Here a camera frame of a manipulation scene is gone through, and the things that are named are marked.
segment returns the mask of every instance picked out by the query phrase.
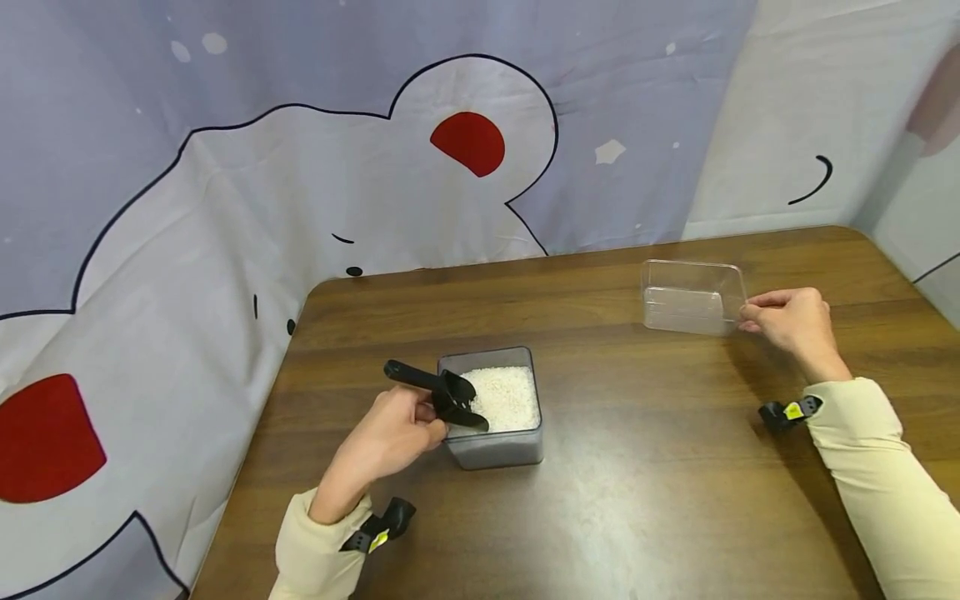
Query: black scoop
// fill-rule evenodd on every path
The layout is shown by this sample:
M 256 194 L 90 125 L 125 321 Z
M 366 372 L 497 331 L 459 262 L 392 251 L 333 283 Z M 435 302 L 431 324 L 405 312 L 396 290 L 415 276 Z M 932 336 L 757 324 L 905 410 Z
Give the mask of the black scoop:
M 470 411 L 470 404 L 477 397 L 473 384 L 446 369 L 439 375 L 404 365 L 398 360 L 388 360 L 383 372 L 398 383 L 429 390 L 437 419 L 454 425 L 462 425 L 480 431 L 490 431 L 490 423 Z

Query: red cheek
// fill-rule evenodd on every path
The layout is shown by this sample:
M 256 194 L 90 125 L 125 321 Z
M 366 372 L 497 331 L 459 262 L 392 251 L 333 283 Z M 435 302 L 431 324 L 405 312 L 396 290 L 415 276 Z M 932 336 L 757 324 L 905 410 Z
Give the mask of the red cheek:
M 41 502 L 107 463 L 72 375 L 51 375 L 0 404 L 0 500 Z
M 493 121 L 476 112 L 447 117 L 433 131 L 430 143 L 477 177 L 496 171 L 506 153 L 503 134 Z

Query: white rice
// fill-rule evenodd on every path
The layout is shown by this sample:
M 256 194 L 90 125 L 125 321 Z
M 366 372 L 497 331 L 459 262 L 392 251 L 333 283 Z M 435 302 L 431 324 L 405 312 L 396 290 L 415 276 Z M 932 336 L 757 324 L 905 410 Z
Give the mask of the white rice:
M 534 374 L 528 367 L 474 369 L 462 377 L 473 384 L 476 399 L 470 410 L 490 422 L 490 432 L 523 431 L 540 424 Z M 450 437 L 475 434 L 476 431 L 450 426 Z

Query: table surface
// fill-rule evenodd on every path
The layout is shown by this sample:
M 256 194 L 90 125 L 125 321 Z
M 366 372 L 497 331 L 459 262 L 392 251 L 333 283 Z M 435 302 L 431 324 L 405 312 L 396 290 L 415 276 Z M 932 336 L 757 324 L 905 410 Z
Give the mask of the table surface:
M 960 334 L 855 231 L 340 279 L 307 300 L 192 598 L 267 597 L 290 496 L 390 385 L 385 360 L 517 345 L 536 364 L 543 462 L 462 471 L 440 448 L 378 482 L 378 512 L 392 495 L 418 512 L 354 598 L 881 597 L 806 430 L 759 423 L 799 375 L 746 334 L 646 329 L 647 258 L 736 264 L 750 294 L 820 288 L 852 370 L 960 497 Z

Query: clear plastic container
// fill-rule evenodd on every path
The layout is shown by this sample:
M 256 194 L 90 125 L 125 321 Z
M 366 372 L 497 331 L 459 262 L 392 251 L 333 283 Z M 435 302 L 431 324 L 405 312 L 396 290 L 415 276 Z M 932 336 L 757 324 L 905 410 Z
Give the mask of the clear plastic container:
M 736 329 L 747 301 L 737 267 L 676 260 L 645 261 L 640 294 L 647 327 L 717 336 Z
M 480 468 L 516 467 L 535 465 L 543 460 L 543 412 L 537 392 L 537 375 L 534 373 L 534 358 L 524 346 L 502 348 L 467 354 L 444 356 L 437 363 L 437 373 L 444 369 L 462 375 L 474 369 L 490 367 L 527 367 L 534 379 L 534 396 L 540 424 L 534 429 L 478 433 L 444 441 L 454 460 L 465 470 Z

